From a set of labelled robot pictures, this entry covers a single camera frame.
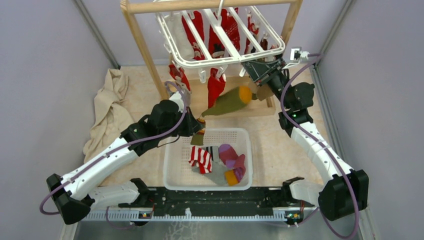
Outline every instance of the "wooden beam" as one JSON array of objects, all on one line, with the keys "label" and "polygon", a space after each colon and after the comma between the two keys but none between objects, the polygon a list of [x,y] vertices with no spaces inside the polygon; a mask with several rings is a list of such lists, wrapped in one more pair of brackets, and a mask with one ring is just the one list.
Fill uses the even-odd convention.
[{"label": "wooden beam", "polygon": [[[243,7],[271,4],[293,4],[298,0],[224,0],[222,7]],[[220,0],[172,0],[143,3],[131,3],[127,5],[129,14],[161,13],[183,10],[217,9]]]},{"label": "wooden beam", "polygon": [[137,44],[138,50],[140,51],[147,69],[153,79],[154,85],[156,85],[157,91],[160,94],[160,98],[165,100],[169,98],[165,86],[162,84],[161,78],[159,77],[158,70],[156,69],[155,63],[153,62],[152,55],[147,47],[145,38],[140,29],[139,23],[133,14],[128,12],[127,7],[130,5],[128,0],[120,1],[120,9],[126,22],[128,23],[129,29],[131,30],[132,36],[134,37],[135,43]]},{"label": "wooden beam", "polygon": [[285,17],[284,26],[282,27],[281,37],[287,46],[289,43],[290,35],[292,35],[293,27],[295,26],[296,19],[298,18],[299,10],[301,9],[303,0],[296,0],[290,3],[287,16]]}]

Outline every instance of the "laundry basket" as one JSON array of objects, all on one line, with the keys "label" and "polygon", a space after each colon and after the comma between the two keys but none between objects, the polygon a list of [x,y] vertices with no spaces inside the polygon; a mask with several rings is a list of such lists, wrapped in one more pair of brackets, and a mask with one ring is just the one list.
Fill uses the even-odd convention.
[{"label": "laundry basket", "polygon": [[236,185],[217,185],[207,177],[192,171],[189,164],[192,145],[191,137],[181,137],[177,142],[167,144],[163,163],[163,183],[169,190],[181,191],[237,191],[246,190],[252,185],[252,146],[249,133],[243,128],[206,128],[203,145],[231,145],[238,155],[246,156],[244,166],[246,173]]}]

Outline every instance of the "table surface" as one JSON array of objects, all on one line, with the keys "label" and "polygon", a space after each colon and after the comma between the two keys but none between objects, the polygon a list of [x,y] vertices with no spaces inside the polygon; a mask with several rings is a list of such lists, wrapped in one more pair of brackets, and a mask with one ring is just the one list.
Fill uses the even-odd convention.
[{"label": "table surface", "polygon": [[[290,75],[301,67],[302,65],[298,65],[290,68]],[[171,79],[167,69],[164,65],[157,66],[163,81]],[[229,66],[225,73],[227,76],[237,76],[240,69],[240,66]],[[151,112],[160,97],[146,66],[123,66],[121,70],[129,77],[128,91],[122,105],[128,109],[136,122]],[[186,73],[189,79],[196,77],[194,71],[188,70]],[[312,83],[309,70],[300,74],[294,84],[299,82]],[[328,140],[316,94],[313,102],[314,106],[308,109],[309,114],[324,139]],[[321,176],[307,154],[281,129],[278,121],[281,109],[277,98],[275,103],[277,106],[274,115],[211,119],[207,121],[207,127],[237,127],[248,131],[252,144],[253,186],[281,186],[283,181],[298,176],[322,184]],[[164,147],[149,150],[131,164],[115,171],[101,185],[118,185],[132,178],[141,178],[147,186],[163,186],[164,156]]]}]

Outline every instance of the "gray wall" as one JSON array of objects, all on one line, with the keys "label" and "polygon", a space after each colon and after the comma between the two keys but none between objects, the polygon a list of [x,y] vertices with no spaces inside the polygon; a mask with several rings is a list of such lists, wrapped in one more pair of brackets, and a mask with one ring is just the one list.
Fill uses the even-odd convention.
[{"label": "gray wall", "polygon": [[0,31],[0,239],[57,239],[46,178],[82,164],[109,62],[70,0],[0,1]]},{"label": "gray wall", "polygon": [[[130,2],[151,1],[131,0]],[[127,22],[121,13],[119,0],[103,0],[101,3],[98,0],[83,0],[83,2],[117,62],[121,65],[144,64]],[[346,0],[304,0],[287,48],[301,46],[311,53],[319,52],[345,2]],[[289,5],[264,5],[258,8],[279,34],[283,29]],[[167,64],[168,55],[163,45],[164,38],[158,32],[159,25],[155,20],[155,15],[153,13],[137,14],[136,17],[153,59],[158,64]],[[246,11],[240,11],[240,17],[245,19]],[[209,27],[205,30],[206,35],[209,35]]]},{"label": "gray wall", "polygon": [[381,239],[423,239],[424,2],[358,0],[319,70]]}]

